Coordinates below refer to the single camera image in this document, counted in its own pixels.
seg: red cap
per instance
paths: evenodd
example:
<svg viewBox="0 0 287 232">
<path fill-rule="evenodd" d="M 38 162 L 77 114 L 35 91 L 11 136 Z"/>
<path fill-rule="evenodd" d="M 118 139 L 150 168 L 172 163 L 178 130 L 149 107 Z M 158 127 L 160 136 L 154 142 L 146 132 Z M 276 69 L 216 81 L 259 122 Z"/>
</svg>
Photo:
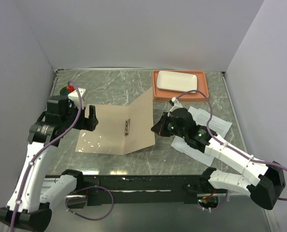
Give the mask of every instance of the red cap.
<svg viewBox="0 0 287 232">
<path fill-rule="evenodd" d="M 71 93 L 75 90 L 74 86 L 67 86 L 66 89 Z"/>
</svg>

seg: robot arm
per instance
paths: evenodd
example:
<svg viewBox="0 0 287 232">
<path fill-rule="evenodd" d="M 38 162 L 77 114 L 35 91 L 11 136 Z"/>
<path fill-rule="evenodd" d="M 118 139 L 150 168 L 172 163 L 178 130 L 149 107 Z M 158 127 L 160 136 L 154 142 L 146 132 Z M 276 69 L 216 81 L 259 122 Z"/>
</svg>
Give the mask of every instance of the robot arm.
<svg viewBox="0 0 287 232">
<path fill-rule="evenodd" d="M 258 160 L 225 141 L 214 131 L 212 134 L 220 140 L 215 140 L 206 126 L 197 125 L 190 112 L 183 108 L 180 102 L 173 98 L 170 101 L 172 109 L 164 112 L 160 121 L 151 131 L 163 137 L 179 136 L 193 149 L 213 156 L 241 175 L 225 173 L 215 168 L 207 168 L 202 174 L 202 187 L 211 189 L 228 189 L 250 196 L 251 199 L 265 209 L 272 209 L 285 187 L 283 170 L 271 165 L 253 162 Z M 229 148 L 234 147 L 246 157 Z"/>
<path fill-rule="evenodd" d="M 79 88 L 83 100 L 86 90 Z M 32 158 L 44 145 L 60 136 L 74 122 L 78 114 L 79 98 L 76 91 L 68 96 L 52 96 L 47 101 L 47 110 L 31 126 L 28 137 L 26 160 L 16 188 L 6 207 L 0 208 L 0 221 L 10 225 L 15 205 L 19 204 L 16 213 L 15 227 L 30 231 L 44 231 L 51 219 L 52 210 L 64 197 L 75 189 L 82 189 L 84 177 L 82 172 L 66 170 L 59 180 L 41 195 L 43 180 L 57 150 L 59 140 L 49 146 L 31 165 Z M 85 107 L 82 107 L 75 129 L 93 131 L 98 124 L 95 107 L 89 107 L 89 116 L 85 118 Z M 26 180 L 20 202 L 17 202 L 19 188 L 27 167 L 31 170 Z"/>
</svg>

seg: cardboard folder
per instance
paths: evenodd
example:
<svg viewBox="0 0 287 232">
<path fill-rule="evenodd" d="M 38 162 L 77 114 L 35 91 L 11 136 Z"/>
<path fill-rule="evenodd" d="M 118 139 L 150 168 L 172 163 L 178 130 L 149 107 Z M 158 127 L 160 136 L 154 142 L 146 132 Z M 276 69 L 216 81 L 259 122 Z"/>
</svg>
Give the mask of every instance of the cardboard folder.
<svg viewBox="0 0 287 232">
<path fill-rule="evenodd" d="M 128 106 L 94 106 L 99 124 L 80 131 L 77 152 L 125 155 L 155 144 L 152 88 Z"/>
</svg>

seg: paper sheet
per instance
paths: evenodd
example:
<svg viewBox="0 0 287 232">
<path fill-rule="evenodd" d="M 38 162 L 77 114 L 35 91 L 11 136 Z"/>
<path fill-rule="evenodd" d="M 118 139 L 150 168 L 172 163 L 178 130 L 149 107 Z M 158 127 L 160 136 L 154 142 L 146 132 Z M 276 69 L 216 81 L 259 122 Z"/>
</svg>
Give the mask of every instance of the paper sheet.
<svg viewBox="0 0 287 232">
<path fill-rule="evenodd" d="M 196 109 L 192 106 L 189 108 L 188 111 L 192 114 L 193 119 L 196 121 L 197 124 L 206 126 L 206 123 L 210 117 L 210 114 L 207 111 L 203 109 Z M 218 133 L 224 138 L 226 133 L 229 131 L 231 125 L 231 122 L 226 122 L 218 117 L 213 116 L 211 122 L 209 123 L 209 128 L 214 130 L 216 133 Z M 214 160 L 214 157 L 203 154 L 199 150 L 191 148 L 189 145 L 186 144 L 184 139 L 177 136 L 172 142 L 172 147 L 207 166 L 210 166 Z"/>
</svg>

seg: white plate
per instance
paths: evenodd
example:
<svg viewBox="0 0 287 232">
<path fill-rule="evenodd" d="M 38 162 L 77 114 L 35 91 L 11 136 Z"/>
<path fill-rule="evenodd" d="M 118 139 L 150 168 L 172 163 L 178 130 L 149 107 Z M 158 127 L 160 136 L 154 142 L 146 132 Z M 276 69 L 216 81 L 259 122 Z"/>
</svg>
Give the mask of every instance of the white plate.
<svg viewBox="0 0 287 232">
<path fill-rule="evenodd" d="M 157 87 L 164 90 L 186 92 L 197 89 L 197 76 L 188 73 L 159 71 Z"/>
</svg>

